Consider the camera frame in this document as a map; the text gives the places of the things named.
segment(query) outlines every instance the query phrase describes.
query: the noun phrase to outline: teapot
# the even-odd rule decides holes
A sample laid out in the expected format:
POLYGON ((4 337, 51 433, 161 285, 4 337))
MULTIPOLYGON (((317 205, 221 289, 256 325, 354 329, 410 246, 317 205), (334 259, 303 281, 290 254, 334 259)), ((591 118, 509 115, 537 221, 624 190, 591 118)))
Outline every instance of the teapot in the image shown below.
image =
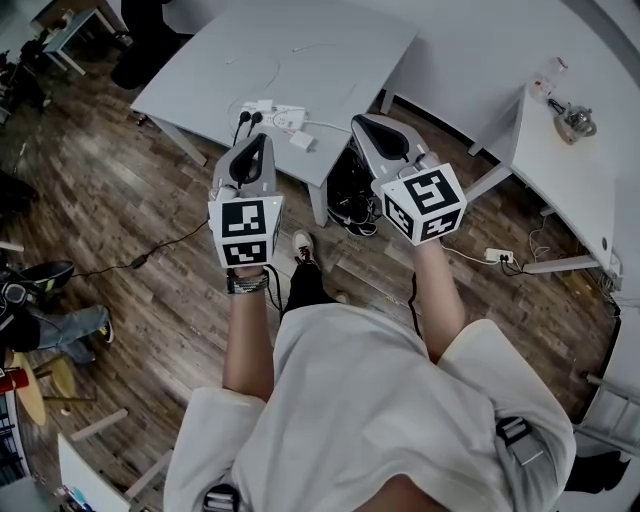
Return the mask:
POLYGON ((598 129, 591 118, 592 110, 583 106, 572 106, 554 118, 554 124, 562 140, 575 144, 582 137, 593 137, 598 129))

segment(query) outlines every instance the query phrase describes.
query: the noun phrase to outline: charger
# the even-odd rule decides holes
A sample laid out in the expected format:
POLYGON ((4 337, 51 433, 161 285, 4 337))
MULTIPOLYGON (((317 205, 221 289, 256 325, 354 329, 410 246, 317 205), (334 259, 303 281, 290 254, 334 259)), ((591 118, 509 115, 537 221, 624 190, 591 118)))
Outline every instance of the charger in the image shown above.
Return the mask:
POLYGON ((304 133, 301 130, 298 130, 293 136, 289 139, 289 142, 294 146, 298 146, 299 148, 304 149, 305 151, 309 151, 311 145, 314 143, 316 139, 313 138, 308 133, 304 133))

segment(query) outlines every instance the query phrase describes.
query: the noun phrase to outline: white t-shirt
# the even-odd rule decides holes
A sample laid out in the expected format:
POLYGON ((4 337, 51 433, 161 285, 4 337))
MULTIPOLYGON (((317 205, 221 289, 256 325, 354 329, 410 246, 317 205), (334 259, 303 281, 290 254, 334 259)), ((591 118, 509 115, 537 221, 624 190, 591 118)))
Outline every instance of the white t-shirt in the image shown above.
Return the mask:
POLYGON ((255 512, 351 512, 398 474, 455 512, 509 511, 497 418, 524 417, 557 436, 557 488, 575 456, 566 414, 489 320, 466 327, 438 365, 423 341, 363 309, 287 313, 269 402, 194 391, 167 481, 165 512, 200 512, 230 483, 255 512))

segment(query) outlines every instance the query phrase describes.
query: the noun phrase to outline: leg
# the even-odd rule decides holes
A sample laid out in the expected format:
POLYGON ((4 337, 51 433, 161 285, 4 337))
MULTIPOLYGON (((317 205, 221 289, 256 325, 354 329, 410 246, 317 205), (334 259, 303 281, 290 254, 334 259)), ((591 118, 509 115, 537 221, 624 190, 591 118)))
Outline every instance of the leg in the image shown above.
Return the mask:
POLYGON ((289 302, 284 312, 287 313, 314 304, 337 302, 324 291, 322 271, 313 259, 313 241, 308 233, 304 231, 294 233, 293 252, 298 261, 298 268, 291 278, 289 302))
POLYGON ((580 270, 582 268, 596 268, 598 263, 592 256, 576 256, 561 260, 545 261, 543 263, 528 263, 522 267, 528 274, 545 274, 547 272, 564 272, 566 270, 580 270))
POLYGON ((93 306, 66 315, 45 315, 33 306, 27 306, 27 309, 40 324, 38 349, 62 350, 79 364, 93 361, 93 354, 79 338, 94 333, 107 324, 109 314, 104 306, 93 306))
POLYGON ((132 500, 140 491, 144 489, 147 485, 151 483, 151 481, 160 473, 165 467, 169 465, 171 462, 171 457, 173 456, 173 450, 169 450, 165 453, 158 462, 156 462, 149 471, 147 471, 144 475, 142 475, 136 483, 134 483, 129 490, 125 493, 125 496, 132 500))
POLYGON ((173 142, 175 142, 187 155, 195 160, 198 165, 204 167, 207 163, 207 159, 204 157, 200 151, 198 151, 191 142, 187 140, 187 138, 182 134, 182 132, 173 126, 171 123, 167 123, 162 119, 158 119, 157 117, 151 117, 151 120, 158 125, 167 137, 169 137, 173 142))
POLYGON ((464 191, 464 195, 467 198, 467 202, 473 201, 476 197, 481 196, 487 190, 492 189, 502 180, 511 176, 511 169, 505 167, 502 164, 496 165, 482 178, 476 181, 473 185, 464 191))
POLYGON ((321 187, 309 185, 309 197, 311 197, 311 206, 313 207, 313 216, 316 224, 324 227, 329 220, 327 213, 327 182, 325 181, 321 187))
POLYGON ((84 71, 84 69, 82 69, 80 66, 78 66, 78 64, 76 64, 76 61, 73 60, 71 57, 69 57, 66 53, 64 53, 64 50, 62 48, 60 48, 58 50, 58 55, 60 55, 60 57, 62 57, 64 60, 67 61, 67 64, 69 64, 69 66, 71 66, 73 69, 75 69, 78 73, 80 73, 81 75, 86 75, 87 73, 84 71))
POLYGON ((128 415, 129 411, 127 411, 126 409, 120 409, 118 412, 113 413, 111 416, 107 416, 106 418, 101 419, 93 425, 89 425, 82 430, 78 430, 78 432, 71 436, 71 440, 75 443, 98 434, 105 428, 108 428, 111 425, 116 424, 118 421, 125 419, 128 415))
POLYGON ((380 107, 381 114, 388 114, 389 109, 391 108, 391 104, 393 103, 393 98, 396 95, 396 87, 398 85, 398 79, 400 78, 400 73, 402 72, 402 66, 404 64, 404 55, 396 64, 395 69, 387 78, 387 82, 384 84, 384 99, 382 100, 382 106, 380 107))
POLYGON ((480 131, 480 135, 478 136, 476 143, 469 148, 468 153, 471 156, 475 156, 478 154, 478 151, 486 147, 487 144, 497 139, 506 124, 515 122, 518 117, 518 105, 520 104, 521 94, 521 90, 518 89, 517 95, 509 100, 509 103, 498 117, 490 121, 480 131))
POLYGON ((100 22, 105 26, 105 28, 111 32, 112 34, 115 34, 116 31, 115 29, 111 26, 111 23, 109 23, 107 21, 107 18, 104 17, 104 15, 100 12, 100 9, 96 9, 95 13, 94 13, 98 19, 100 20, 100 22))
POLYGON ((67 68, 67 66, 65 66, 62 62, 60 62, 58 57, 56 57, 53 53, 47 53, 47 57, 49 57, 54 62, 54 64, 58 66, 62 71, 69 70, 69 68, 67 68))

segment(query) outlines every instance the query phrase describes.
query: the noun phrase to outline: table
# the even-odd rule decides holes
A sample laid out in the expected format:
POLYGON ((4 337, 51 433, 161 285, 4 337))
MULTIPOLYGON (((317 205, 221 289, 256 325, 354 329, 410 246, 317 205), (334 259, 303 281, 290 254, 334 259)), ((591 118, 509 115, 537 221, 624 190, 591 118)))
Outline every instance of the table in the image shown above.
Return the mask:
POLYGON ((71 39, 77 32, 80 30, 84 24, 89 21, 89 18, 92 16, 96 16, 102 24, 106 27, 106 29, 115 34, 115 29, 111 26, 111 24, 107 21, 104 15, 100 12, 99 9, 87 9, 86 11, 82 11, 75 15, 71 23, 67 25, 63 30, 58 32, 49 44, 44 47, 43 53, 46 53, 49 58, 55 62, 55 64, 60 67, 63 71, 67 71, 67 67, 60 62, 60 60, 56 57, 58 55, 63 60, 67 62, 73 69, 75 69, 81 75, 85 74, 84 69, 82 69, 65 51, 64 45, 67 44, 69 39, 71 39))
POLYGON ((64 354, 57 355, 32 370, 24 354, 14 353, 13 355, 12 366, 23 369, 27 373, 27 379, 29 380, 29 385, 25 388, 16 389, 16 394, 27 414, 36 425, 43 426, 47 422, 45 402, 95 402, 95 398, 77 398, 74 396, 76 394, 75 379, 65 357, 64 354), (53 383, 62 394, 61 397, 42 395, 38 381, 48 376, 52 377, 53 383))
POLYGON ((231 146, 246 101, 304 107, 314 150, 257 125, 273 140, 278 170, 306 183, 316 222, 327 222, 326 180, 351 137, 351 119, 386 87, 393 100, 401 61, 418 33, 393 17, 354 4, 233 3, 198 32, 132 105, 148 115, 199 165, 206 158, 180 128, 231 146))
POLYGON ((111 416, 89 425, 67 439, 58 434, 58 458, 62 484, 74 495, 76 501, 88 503, 96 512, 129 512, 132 500, 151 483, 169 464, 173 450, 166 452, 129 490, 124 494, 107 482, 77 452, 74 443, 94 436, 128 416, 126 409, 120 409, 111 416))
POLYGON ((504 111, 480 133, 469 149, 475 155, 507 132, 509 149, 501 162, 465 190, 473 201, 502 180, 516 174, 547 203, 541 212, 557 213, 590 256, 527 264, 536 274, 611 265, 615 212, 615 176, 600 155, 598 136, 566 144, 553 125, 555 112, 537 103, 522 88, 504 111))

